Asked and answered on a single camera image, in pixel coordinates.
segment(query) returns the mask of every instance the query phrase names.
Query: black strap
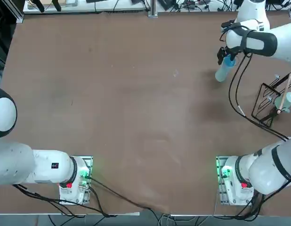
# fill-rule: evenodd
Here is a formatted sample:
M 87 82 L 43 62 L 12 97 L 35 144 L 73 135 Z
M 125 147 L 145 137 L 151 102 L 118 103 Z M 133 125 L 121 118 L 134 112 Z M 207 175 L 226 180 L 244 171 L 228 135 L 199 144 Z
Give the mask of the black strap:
M 246 49 L 247 44 L 247 36 L 250 32 L 253 32 L 255 30 L 246 30 L 244 31 L 244 34 L 242 36 L 241 45 L 240 45 L 240 51 L 243 52 Z
M 70 179 L 68 181 L 60 183 L 61 187 L 66 187 L 67 184 L 73 183 L 74 180 L 75 180 L 75 177 L 76 177 L 76 173 L 78 171 L 78 166 L 77 166 L 76 160 L 72 156 L 69 156 L 69 157 L 73 162 L 73 173 L 72 173 L 72 175 L 71 175 L 71 177 L 70 177 Z
M 258 156 L 260 157 L 262 154 L 263 154 L 262 149 L 259 149 L 259 150 L 258 150 L 257 152 L 255 152 L 253 155 L 254 155 L 254 156 L 257 156 L 257 155 L 258 155 Z
M 273 162 L 275 164 L 275 166 L 277 167 L 278 171 L 282 174 L 282 176 L 284 178 L 286 178 L 286 180 L 290 180 L 291 179 L 291 175 L 290 173 L 288 173 L 285 168 L 283 167 L 281 161 L 279 160 L 278 154 L 277 154 L 277 147 L 272 149 L 271 154 L 272 154 L 272 158 L 273 158 Z
M 247 180 L 245 180 L 241 175 L 241 172 L 240 172 L 240 160 L 241 160 L 242 157 L 244 157 L 244 155 L 239 156 L 237 158 L 237 160 L 235 161 L 234 168 L 235 168 L 236 177 L 238 178 L 240 183 L 245 183 L 245 184 L 247 184 L 247 187 L 252 187 L 251 183 L 248 182 Z

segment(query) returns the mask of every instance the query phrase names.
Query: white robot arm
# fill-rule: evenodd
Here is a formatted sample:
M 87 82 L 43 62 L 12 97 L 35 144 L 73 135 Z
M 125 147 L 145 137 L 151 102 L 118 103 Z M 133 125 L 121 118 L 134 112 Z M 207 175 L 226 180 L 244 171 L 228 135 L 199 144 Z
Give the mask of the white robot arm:
M 237 19 L 222 27 L 227 31 L 226 48 L 219 51 L 219 62 L 241 52 L 291 62 L 291 23 L 270 29 L 264 0 L 244 0 Z M 253 154 L 230 156 L 221 173 L 231 205 L 247 205 L 254 189 L 270 194 L 291 179 L 291 139 Z
M 228 31 L 226 55 L 233 59 L 245 51 L 291 62 L 291 23 L 270 29 L 265 4 L 265 0 L 244 0 L 237 19 L 222 24 Z
M 14 100 L 0 89 L 0 185 L 59 183 L 60 199 L 78 204 L 89 200 L 85 176 L 90 176 L 90 169 L 81 157 L 56 150 L 33 150 L 1 138 L 14 128 L 16 119 Z

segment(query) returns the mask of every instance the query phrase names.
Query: white cylinder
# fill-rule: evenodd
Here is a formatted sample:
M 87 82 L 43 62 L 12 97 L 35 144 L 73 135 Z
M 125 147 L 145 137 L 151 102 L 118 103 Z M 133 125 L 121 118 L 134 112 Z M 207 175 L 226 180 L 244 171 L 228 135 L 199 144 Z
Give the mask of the white cylinder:
M 33 151 L 29 146 L 0 138 L 0 185 L 22 183 L 34 167 Z
M 223 59 L 223 62 L 220 66 L 220 68 L 217 70 L 215 76 L 216 76 L 216 80 L 219 82 L 223 82 L 228 73 L 231 71 L 231 69 L 234 67 L 235 65 L 235 59 L 233 61 L 230 60 L 230 55 L 226 56 Z
M 270 194 L 287 182 L 276 167 L 271 150 L 265 151 L 249 169 L 252 186 L 262 194 Z M 277 153 L 281 164 L 291 175 L 291 139 L 278 146 Z
M 73 175 L 73 161 L 65 152 L 34 150 L 36 167 L 24 183 L 62 183 Z

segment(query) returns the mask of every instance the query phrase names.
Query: tabletop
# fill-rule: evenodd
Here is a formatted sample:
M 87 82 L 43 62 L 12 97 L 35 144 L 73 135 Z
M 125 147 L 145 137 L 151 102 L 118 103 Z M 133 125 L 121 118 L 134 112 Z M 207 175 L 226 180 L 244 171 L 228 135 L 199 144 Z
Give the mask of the tabletop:
M 268 16 L 271 26 L 290 22 L 287 12 Z M 248 154 L 277 141 L 230 107 L 232 74 L 223 83 L 215 80 L 224 44 L 220 24 L 235 17 L 26 16 L 16 27 L 1 86 L 18 108 L 16 127 L 5 139 L 92 155 L 93 177 L 154 210 L 213 214 L 216 156 Z M 254 56 L 238 95 L 244 111 L 250 113 L 262 82 L 290 70 L 286 62 Z M 291 136 L 291 113 L 274 127 Z M 58 197 L 57 185 L 29 187 Z M 140 210 L 94 188 L 109 213 Z M 54 212 L 48 203 L 0 186 L 0 213 Z M 236 212 L 218 203 L 215 213 Z M 291 187 L 266 202 L 261 214 L 291 216 Z

